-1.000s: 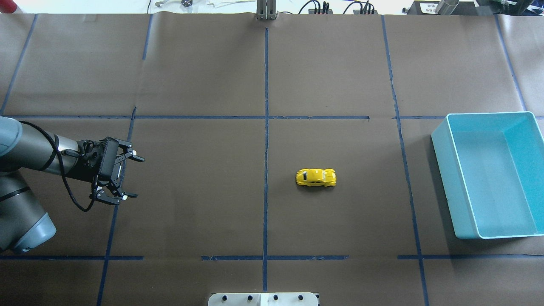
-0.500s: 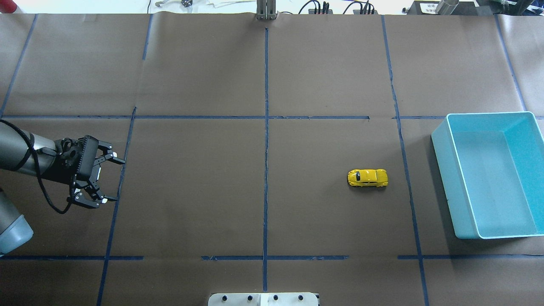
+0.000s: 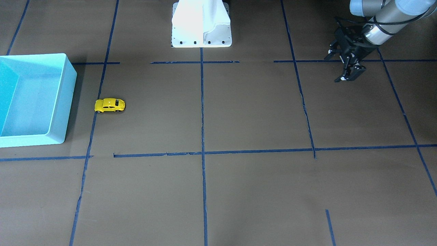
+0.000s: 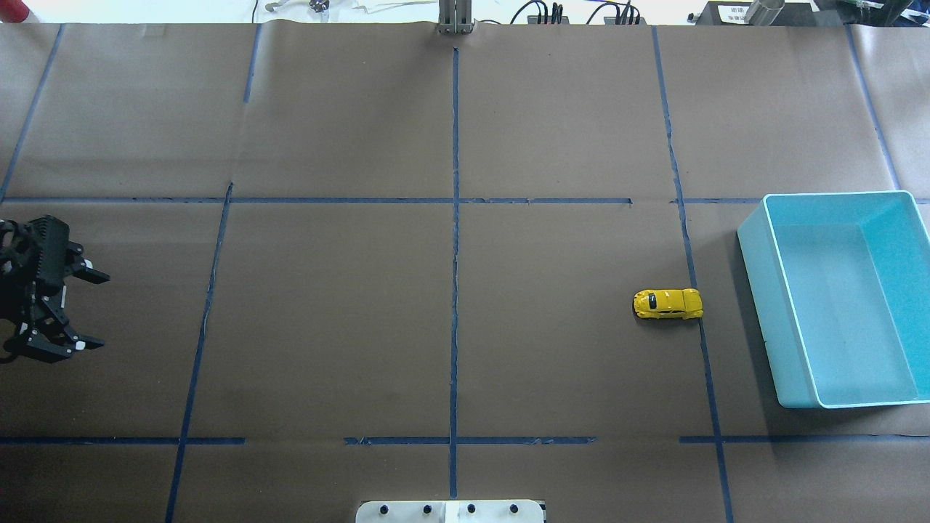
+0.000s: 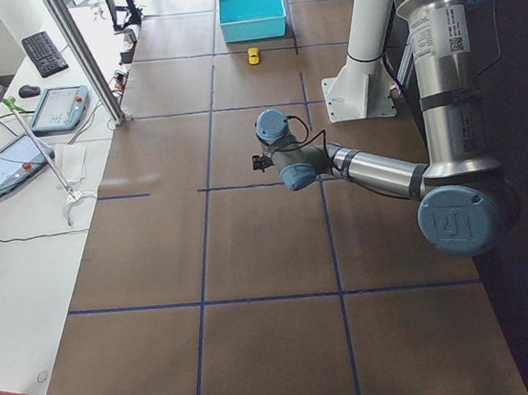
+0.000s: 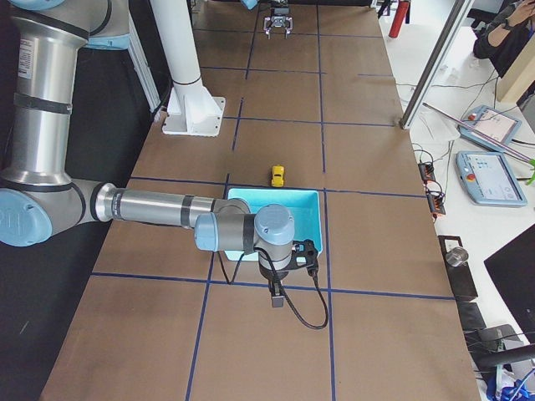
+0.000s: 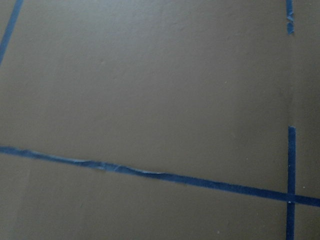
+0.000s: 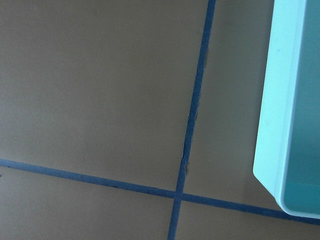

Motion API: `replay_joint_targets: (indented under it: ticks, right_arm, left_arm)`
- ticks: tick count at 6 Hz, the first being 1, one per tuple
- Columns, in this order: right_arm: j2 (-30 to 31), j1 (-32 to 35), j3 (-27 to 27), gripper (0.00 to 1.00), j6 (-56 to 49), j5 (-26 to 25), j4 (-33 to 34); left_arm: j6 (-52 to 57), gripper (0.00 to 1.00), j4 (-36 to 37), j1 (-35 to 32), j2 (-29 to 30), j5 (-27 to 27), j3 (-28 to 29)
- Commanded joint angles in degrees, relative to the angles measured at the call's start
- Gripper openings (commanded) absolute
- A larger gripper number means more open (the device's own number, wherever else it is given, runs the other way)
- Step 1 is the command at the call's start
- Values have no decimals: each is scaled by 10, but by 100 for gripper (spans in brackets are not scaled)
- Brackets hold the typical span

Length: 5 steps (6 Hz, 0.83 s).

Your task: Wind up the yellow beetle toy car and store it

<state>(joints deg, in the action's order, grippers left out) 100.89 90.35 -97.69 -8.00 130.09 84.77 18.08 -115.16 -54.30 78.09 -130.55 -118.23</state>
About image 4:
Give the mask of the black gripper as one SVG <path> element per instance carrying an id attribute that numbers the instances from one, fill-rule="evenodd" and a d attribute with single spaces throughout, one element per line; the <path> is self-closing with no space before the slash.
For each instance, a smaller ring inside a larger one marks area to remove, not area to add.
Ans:
<path id="1" fill-rule="evenodd" d="M 4 351 L 51 364 L 105 345 L 78 335 L 61 304 L 67 277 L 94 285 L 111 279 L 83 254 L 84 247 L 70 241 L 70 226 L 52 215 L 2 222 L 2 318 L 20 330 L 4 342 Z"/>

